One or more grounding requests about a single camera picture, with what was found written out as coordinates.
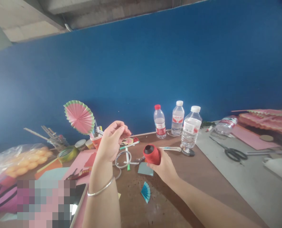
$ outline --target red bottle cap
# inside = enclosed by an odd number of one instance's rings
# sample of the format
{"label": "red bottle cap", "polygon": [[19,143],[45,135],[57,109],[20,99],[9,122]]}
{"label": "red bottle cap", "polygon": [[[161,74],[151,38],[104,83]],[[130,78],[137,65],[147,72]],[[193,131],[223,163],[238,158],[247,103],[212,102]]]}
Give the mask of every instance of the red bottle cap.
{"label": "red bottle cap", "polygon": [[155,105],[155,106],[154,106],[154,109],[155,109],[155,110],[161,109],[161,105]]}

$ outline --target red thread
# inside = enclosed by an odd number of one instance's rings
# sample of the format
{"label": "red thread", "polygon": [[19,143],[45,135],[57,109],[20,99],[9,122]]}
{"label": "red thread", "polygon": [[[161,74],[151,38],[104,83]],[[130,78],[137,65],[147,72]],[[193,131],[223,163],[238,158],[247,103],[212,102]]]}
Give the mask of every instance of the red thread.
{"label": "red thread", "polygon": [[154,145],[147,145],[143,150],[143,155],[145,156],[148,163],[159,165],[161,163],[160,151]]}

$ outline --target red label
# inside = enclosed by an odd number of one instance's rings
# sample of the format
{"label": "red label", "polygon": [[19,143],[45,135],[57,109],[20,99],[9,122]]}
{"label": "red label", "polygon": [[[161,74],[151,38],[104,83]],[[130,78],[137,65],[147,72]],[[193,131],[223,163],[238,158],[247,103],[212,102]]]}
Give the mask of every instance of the red label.
{"label": "red label", "polygon": [[156,128],[156,132],[157,132],[158,135],[165,135],[166,134],[166,128],[162,128],[162,129]]}

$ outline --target plastic water bottle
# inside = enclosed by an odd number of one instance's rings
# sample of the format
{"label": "plastic water bottle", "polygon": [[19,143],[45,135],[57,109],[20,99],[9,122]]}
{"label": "plastic water bottle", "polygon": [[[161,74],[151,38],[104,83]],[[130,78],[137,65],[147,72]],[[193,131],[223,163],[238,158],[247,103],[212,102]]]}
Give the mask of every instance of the plastic water bottle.
{"label": "plastic water bottle", "polygon": [[234,126],[238,123],[238,119],[236,116],[227,116],[223,118],[216,126],[215,129],[212,131],[211,135],[224,139],[223,136],[229,135]]}
{"label": "plastic water bottle", "polygon": [[159,139],[166,137],[165,117],[161,110],[161,105],[154,106],[154,124],[156,125],[156,134]]}
{"label": "plastic water bottle", "polygon": [[172,111],[172,135],[181,134],[183,120],[184,120],[183,101],[177,101],[176,107]]}
{"label": "plastic water bottle", "polygon": [[201,107],[192,106],[191,112],[184,119],[181,145],[186,148],[193,148],[196,144],[198,132],[202,123],[202,118],[199,114]]}

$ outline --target bracelet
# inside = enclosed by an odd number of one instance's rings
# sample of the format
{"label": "bracelet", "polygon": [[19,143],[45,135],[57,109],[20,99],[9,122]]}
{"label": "bracelet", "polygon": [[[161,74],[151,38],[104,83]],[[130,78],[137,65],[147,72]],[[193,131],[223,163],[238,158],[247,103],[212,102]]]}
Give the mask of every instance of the bracelet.
{"label": "bracelet", "polygon": [[95,196],[95,195],[100,194],[102,191],[104,191],[105,189],[107,189],[107,187],[112,183],[112,181],[113,181],[114,178],[115,178],[115,176],[112,175],[112,177],[111,177],[110,181],[108,182],[108,184],[105,185],[105,187],[103,187],[100,191],[98,191],[98,192],[96,192],[96,193],[90,194],[90,193],[89,193],[89,188],[88,188],[88,190],[87,190],[87,195],[88,195],[88,196]]}

